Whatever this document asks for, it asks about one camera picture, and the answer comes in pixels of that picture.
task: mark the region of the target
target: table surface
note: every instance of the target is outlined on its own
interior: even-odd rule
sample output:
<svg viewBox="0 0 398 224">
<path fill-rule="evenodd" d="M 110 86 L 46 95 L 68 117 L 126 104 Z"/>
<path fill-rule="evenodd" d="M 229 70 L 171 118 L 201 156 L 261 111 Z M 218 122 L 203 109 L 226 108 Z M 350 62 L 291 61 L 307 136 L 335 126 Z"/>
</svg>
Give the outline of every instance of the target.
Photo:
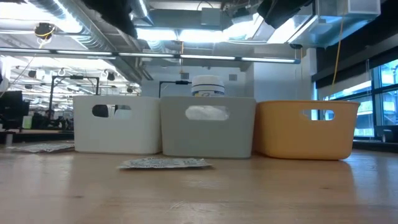
<svg viewBox="0 0 398 224">
<path fill-rule="evenodd" d="M 0 152 L 0 223 L 398 223 L 398 154 L 116 169 L 141 157 Z"/>
</svg>

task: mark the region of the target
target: cable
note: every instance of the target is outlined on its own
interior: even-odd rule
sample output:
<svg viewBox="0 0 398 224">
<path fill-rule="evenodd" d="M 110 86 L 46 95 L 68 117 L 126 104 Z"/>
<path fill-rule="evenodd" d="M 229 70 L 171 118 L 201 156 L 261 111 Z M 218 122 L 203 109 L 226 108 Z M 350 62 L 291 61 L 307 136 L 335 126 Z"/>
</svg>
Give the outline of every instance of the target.
<svg viewBox="0 0 398 224">
<path fill-rule="evenodd" d="M 51 30 L 50 32 L 48 32 L 48 33 L 46 33 L 46 34 L 36 34 L 36 33 L 35 33 L 35 35 L 36 35 L 37 37 L 46 37 L 46 36 L 52 34 L 54 31 L 55 31 L 55 26 L 52 28 L 52 30 Z"/>
<path fill-rule="evenodd" d="M 199 5 L 198 5 L 198 7 L 197 7 L 197 10 L 199 10 L 199 6 L 200 6 L 203 2 L 209 4 L 212 8 L 214 8 L 214 7 L 210 4 L 210 2 L 208 2 L 208 1 L 200 1 L 200 2 L 199 2 Z"/>
<path fill-rule="evenodd" d="M 93 92 L 94 92 L 94 83 L 91 81 L 91 79 L 88 78 L 88 76 L 87 76 L 87 69 L 85 69 L 85 72 L 86 72 L 86 78 L 88 79 L 88 81 L 90 81 L 91 87 L 93 88 Z"/>
<path fill-rule="evenodd" d="M 341 48 L 341 40 L 343 38 L 343 24 L 344 24 L 344 18 L 347 13 L 347 5 L 348 2 L 346 1 L 346 4 L 344 6 L 344 14 L 343 17 L 341 17 L 341 25 L 340 25 L 340 34 L 339 34 L 339 40 L 338 40 L 338 46 L 337 46 L 337 56 L 336 56 L 336 66 L 335 66 L 335 74 L 333 76 L 333 81 L 331 83 L 331 92 L 330 96 L 333 94 L 333 87 L 335 87 L 335 81 L 336 81 L 336 75 L 337 75 L 337 68 L 338 68 L 338 60 L 340 57 L 340 48 Z"/>
</svg>

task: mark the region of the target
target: fluorescent light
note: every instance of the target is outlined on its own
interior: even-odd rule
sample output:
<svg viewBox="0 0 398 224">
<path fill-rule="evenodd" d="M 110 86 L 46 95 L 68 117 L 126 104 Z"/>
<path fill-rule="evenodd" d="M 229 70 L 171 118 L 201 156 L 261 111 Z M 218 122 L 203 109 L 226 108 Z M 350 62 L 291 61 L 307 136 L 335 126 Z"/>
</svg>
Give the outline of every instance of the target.
<svg viewBox="0 0 398 224">
<path fill-rule="evenodd" d="M 70 55 L 112 55 L 112 52 L 95 52 L 95 51 L 79 51 L 79 50 L 58 50 L 59 54 L 70 54 Z"/>
<path fill-rule="evenodd" d="M 137 28 L 138 39 L 142 40 L 177 40 L 172 29 L 141 29 Z"/>
<path fill-rule="evenodd" d="M 71 90 L 75 90 L 75 91 L 79 91 L 80 90 L 80 87 L 73 86 L 73 85 L 68 85 L 67 88 L 69 88 Z"/>
<path fill-rule="evenodd" d="M 106 56 L 87 56 L 87 59 L 116 60 L 116 57 L 106 57 Z"/>
<path fill-rule="evenodd" d="M 37 104 L 36 106 L 39 106 L 39 107 L 42 107 L 42 108 L 48 107 L 48 106 L 45 106 L 45 105 L 43 105 L 43 104 Z"/>
<path fill-rule="evenodd" d="M 90 93 L 90 94 L 92 94 L 92 95 L 95 95 L 95 93 L 93 93 L 92 91 L 86 90 L 86 89 L 84 89 L 84 88 L 80 88 L 80 90 L 81 90 L 81 91 L 84 91 L 84 92 L 86 92 L 86 93 Z"/>
<path fill-rule="evenodd" d="M 303 34 L 305 30 L 307 30 L 316 20 L 318 19 L 318 15 L 313 16 L 301 29 L 299 29 L 289 40 L 288 42 L 291 43 L 295 39 L 297 39 L 300 35 Z"/>
<path fill-rule="evenodd" d="M 181 55 L 181 58 L 190 58 L 190 59 L 213 59 L 213 60 L 235 60 L 235 57 L 212 56 L 212 55 Z"/>
<path fill-rule="evenodd" d="M 252 58 L 243 57 L 241 59 L 244 62 L 273 62 L 273 63 L 299 63 L 300 60 L 296 59 L 284 59 L 284 58 Z"/>
<path fill-rule="evenodd" d="M 8 48 L 8 47 L 0 47 L 0 51 L 16 52 L 16 53 L 38 53 L 38 54 L 50 53 L 49 50 L 44 50 L 44 49 L 17 49 L 17 48 Z"/>
<path fill-rule="evenodd" d="M 228 40 L 228 37 L 220 30 L 183 30 L 180 40 L 196 43 L 218 43 Z"/>
<path fill-rule="evenodd" d="M 119 55 L 127 57 L 174 58 L 174 55 L 172 54 L 119 53 Z"/>
<path fill-rule="evenodd" d="M 38 96 L 50 96 L 50 93 L 37 93 L 37 92 L 29 92 L 23 91 L 24 95 L 38 95 Z M 54 96 L 80 96 L 84 95 L 84 93 L 53 93 Z"/>
<path fill-rule="evenodd" d="M 115 85 L 99 85 L 99 88 L 114 88 L 114 87 L 125 87 L 126 84 L 115 84 Z M 80 87 L 93 87 L 92 85 L 80 85 Z"/>
</svg>

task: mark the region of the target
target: storage bin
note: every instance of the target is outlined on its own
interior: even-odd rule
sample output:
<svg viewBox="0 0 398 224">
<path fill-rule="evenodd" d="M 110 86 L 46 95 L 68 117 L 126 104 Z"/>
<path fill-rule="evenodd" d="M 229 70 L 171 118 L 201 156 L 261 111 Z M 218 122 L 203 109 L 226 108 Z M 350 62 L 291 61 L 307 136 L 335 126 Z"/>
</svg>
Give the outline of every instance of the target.
<svg viewBox="0 0 398 224">
<path fill-rule="evenodd" d="M 267 101 L 257 104 L 254 149 L 281 159 L 345 159 L 351 154 L 359 103 Z M 333 120 L 312 121 L 308 110 L 332 110 Z"/>
<path fill-rule="evenodd" d="M 224 120 L 188 119 L 187 110 L 191 106 L 223 108 L 228 115 Z M 160 100 L 163 153 L 182 157 L 249 158 L 255 110 L 253 98 L 163 97 Z"/>
<path fill-rule="evenodd" d="M 93 115 L 95 105 L 126 105 Z M 160 152 L 158 98 L 144 96 L 75 96 L 75 148 L 78 152 L 155 154 Z"/>
</svg>

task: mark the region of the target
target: yellow cable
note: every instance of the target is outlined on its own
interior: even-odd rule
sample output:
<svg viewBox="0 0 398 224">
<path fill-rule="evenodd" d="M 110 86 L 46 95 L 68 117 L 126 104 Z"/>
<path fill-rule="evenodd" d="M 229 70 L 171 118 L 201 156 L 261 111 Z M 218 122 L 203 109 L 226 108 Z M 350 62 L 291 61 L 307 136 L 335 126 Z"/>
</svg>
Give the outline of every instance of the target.
<svg viewBox="0 0 398 224">
<path fill-rule="evenodd" d="M 331 91 L 330 91 L 330 96 L 333 94 L 333 87 L 335 86 L 335 81 L 336 81 L 336 75 L 337 75 L 337 68 L 338 68 L 338 60 L 340 57 L 340 48 L 341 48 L 341 40 L 343 38 L 343 24 L 344 24 L 344 18 L 347 13 L 347 5 L 348 2 L 346 2 L 344 6 L 344 14 L 343 17 L 341 17 L 341 26 L 340 26 L 340 34 L 339 34 L 339 41 L 338 41 L 338 46 L 337 46 L 337 56 L 336 56 L 336 65 L 335 65 L 335 74 L 333 76 L 333 81 L 331 83 Z"/>
<path fill-rule="evenodd" d="M 54 32 L 54 30 L 55 30 L 55 26 L 52 28 L 52 30 L 51 30 L 50 32 L 48 32 L 48 33 L 46 33 L 46 34 L 36 34 L 36 33 L 35 33 L 35 35 L 36 35 L 37 37 L 45 37 L 45 36 L 48 36 L 48 35 L 52 34 L 52 33 Z"/>
</svg>

